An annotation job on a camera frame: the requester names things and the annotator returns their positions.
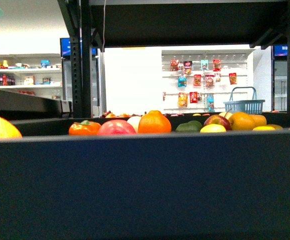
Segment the refrigerator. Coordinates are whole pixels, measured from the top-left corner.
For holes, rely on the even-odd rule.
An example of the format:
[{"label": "refrigerator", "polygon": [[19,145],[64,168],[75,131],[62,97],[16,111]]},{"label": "refrigerator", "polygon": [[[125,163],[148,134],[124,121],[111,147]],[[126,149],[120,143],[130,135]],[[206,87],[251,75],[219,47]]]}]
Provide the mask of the refrigerator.
[{"label": "refrigerator", "polygon": [[[72,93],[72,66],[71,66],[71,42],[69,38],[60,39],[60,54],[62,65],[63,99],[73,101]],[[91,108],[92,117],[99,117],[106,111],[106,88],[104,55],[96,48],[92,48],[91,61]]]},{"label": "refrigerator", "polygon": [[287,45],[273,46],[273,108],[287,111]]}]

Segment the metal shelf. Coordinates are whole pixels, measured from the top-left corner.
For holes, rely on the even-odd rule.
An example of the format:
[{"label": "metal shelf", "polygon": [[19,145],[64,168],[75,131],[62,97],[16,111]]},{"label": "metal shelf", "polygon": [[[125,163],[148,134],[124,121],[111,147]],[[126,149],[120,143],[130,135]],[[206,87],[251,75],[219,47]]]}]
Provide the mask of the metal shelf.
[{"label": "metal shelf", "polygon": [[60,89],[59,85],[13,85],[13,86],[0,86],[0,89]]},{"label": "metal shelf", "polygon": [[61,68],[12,68],[12,69],[0,69],[0,74],[45,74],[45,73],[61,73]]}]

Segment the ceiling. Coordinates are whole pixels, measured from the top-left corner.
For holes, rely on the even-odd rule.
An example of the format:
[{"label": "ceiling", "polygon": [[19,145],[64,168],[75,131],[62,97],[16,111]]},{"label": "ceiling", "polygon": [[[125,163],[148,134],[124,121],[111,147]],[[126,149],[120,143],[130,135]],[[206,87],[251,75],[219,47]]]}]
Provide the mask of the ceiling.
[{"label": "ceiling", "polygon": [[0,0],[0,32],[66,29],[57,0]]}]

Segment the snack bag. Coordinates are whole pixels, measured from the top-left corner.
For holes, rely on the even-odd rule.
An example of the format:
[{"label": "snack bag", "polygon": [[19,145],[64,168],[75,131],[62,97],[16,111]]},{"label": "snack bag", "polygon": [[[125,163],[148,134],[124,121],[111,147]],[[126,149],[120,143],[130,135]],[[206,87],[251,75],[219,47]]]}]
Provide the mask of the snack bag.
[{"label": "snack bag", "polygon": [[178,71],[179,70],[179,60],[178,59],[170,60],[170,70],[171,71]]},{"label": "snack bag", "polygon": [[214,72],[221,71],[221,60],[219,60],[219,59],[214,59],[213,60],[213,71]]},{"label": "snack bag", "polygon": [[229,74],[229,82],[230,82],[230,85],[237,84],[237,75],[236,75],[236,73],[230,73]]},{"label": "snack bag", "polygon": [[200,61],[200,68],[202,70],[209,70],[209,61],[208,60],[201,60]]},{"label": "snack bag", "polygon": [[191,75],[192,73],[192,65],[193,61],[184,61],[184,74],[187,76]]},{"label": "snack bag", "polygon": [[179,64],[178,64],[178,70],[179,71],[184,71],[184,63],[182,61],[180,61]]},{"label": "snack bag", "polygon": [[189,102],[191,104],[196,104],[198,103],[198,94],[197,94],[197,91],[193,91],[193,92],[190,92],[189,93]]},{"label": "snack bag", "polygon": [[205,76],[205,86],[213,87],[214,86],[214,75],[206,75]]},{"label": "snack bag", "polygon": [[35,76],[26,76],[24,78],[24,85],[34,85],[35,83]]},{"label": "snack bag", "polygon": [[208,94],[208,96],[207,96],[207,110],[209,112],[215,112],[215,109],[214,109],[214,95],[213,94]]},{"label": "snack bag", "polygon": [[219,83],[221,81],[221,74],[219,72],[215,72],[215,82]]},{"label": "snack bag", "polygon": [[197,100],[202,101],[202,93],[200,92],[197,93]]},{"label": "snack bag", "polygon": [[184,75],[180,75],[178,78],[178,87],[186,87],[187,86],[187,79]]},{"label": "snack bag", "polygon": [[187,107],[187,93],[179,92],[178,93],[178,106],[179,107]]},{"label": "snack bag", "polygon": [[200,86],[202,84],[202,75],[195,74],[194,75],[194,86]]}]

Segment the yellow lemon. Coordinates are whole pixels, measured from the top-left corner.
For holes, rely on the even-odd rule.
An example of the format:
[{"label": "yellow lemon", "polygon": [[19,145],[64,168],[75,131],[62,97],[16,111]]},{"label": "yellow lemon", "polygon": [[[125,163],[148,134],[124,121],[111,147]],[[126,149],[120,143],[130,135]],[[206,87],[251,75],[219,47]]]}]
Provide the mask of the yellow lemon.
[{"label": "yellow lemon", "polygon": [[257,126],[253,131],[275,131],[276,129],[273,126]]}]

